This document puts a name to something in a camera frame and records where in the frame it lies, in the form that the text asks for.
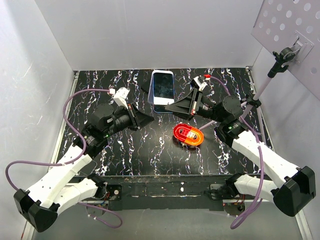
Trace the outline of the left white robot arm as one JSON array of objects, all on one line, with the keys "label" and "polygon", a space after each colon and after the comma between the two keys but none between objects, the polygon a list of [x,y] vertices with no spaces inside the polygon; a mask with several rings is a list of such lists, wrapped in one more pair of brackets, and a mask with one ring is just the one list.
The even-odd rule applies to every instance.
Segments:
[{"label": "left white robot arm", "polygon": [[41,233],[50,228],[63,211],[82,200],[105,198],[107,182],[95,173],[71,187],[65,186],[108,145],[108,137],[125,129],[139,130],[152,121],[152,116],[133,104],[117,110],[107,103],[98,105],[80,132],[86,146],[77,137],[60,159],[60,166],[54,166],[27,190],[16,191],[13,198],[19,213]]}]

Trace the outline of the lilac phone case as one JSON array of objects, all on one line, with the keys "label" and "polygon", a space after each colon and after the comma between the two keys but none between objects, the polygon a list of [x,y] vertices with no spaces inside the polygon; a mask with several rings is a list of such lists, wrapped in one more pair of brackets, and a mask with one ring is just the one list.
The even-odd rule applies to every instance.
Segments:
[{"label": "lilac phone case", "polygon": [[148,103],[153,105],[153,111],[155,113],[170,113],[165,110],[165,106],[175,102],[175,94],[174,94],[174,101],[162,100],[159,104],[155,104],[154,96],[153,96],[153,72],[151,74],[151,79],[150,79],[150,91],[148,93]]}]

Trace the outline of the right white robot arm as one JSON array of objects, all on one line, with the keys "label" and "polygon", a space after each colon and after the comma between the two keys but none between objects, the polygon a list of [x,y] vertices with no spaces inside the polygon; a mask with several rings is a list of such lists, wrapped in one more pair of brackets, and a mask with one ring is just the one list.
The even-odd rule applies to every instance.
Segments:
[{"label": "right white robot arm", "polygon": [[245,122],[240,100],[232,95],[214,104],[203,93],[192,88],[184,98],[168,104],[165,109],[184,120],[195,115],[219,123],[214,131],[219,140],[246,156],[261,170],[260,178],[237,173],[227,179],[222,193],[232,199],[251,195],[270,201],[285,215],[294,217],[316,197],[315,172],[299,167],[275,153],[259,140]]}]

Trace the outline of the smartphone with black screen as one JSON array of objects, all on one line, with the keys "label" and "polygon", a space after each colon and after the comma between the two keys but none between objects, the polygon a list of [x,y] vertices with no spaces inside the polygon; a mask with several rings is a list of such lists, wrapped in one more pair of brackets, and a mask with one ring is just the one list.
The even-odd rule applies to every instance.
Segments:
[{"label": "smartphone with black screen", "polygon": [[174,101],[174,74],[172,71],[155,70],[152,73],[152,89],[155,104],[162,100]]}]

